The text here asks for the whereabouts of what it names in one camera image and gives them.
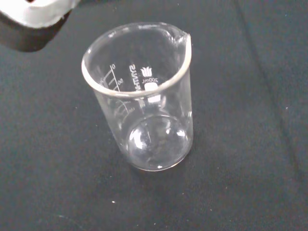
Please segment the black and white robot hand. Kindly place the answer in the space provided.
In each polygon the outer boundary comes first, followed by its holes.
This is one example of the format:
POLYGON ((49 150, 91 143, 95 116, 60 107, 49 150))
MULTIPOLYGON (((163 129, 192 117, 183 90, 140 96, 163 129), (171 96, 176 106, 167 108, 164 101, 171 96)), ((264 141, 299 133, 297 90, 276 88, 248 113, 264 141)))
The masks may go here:
POLYGON ((1 45, 21 52, 42 50, 79 3, 78 0, 2 0, 1 45))

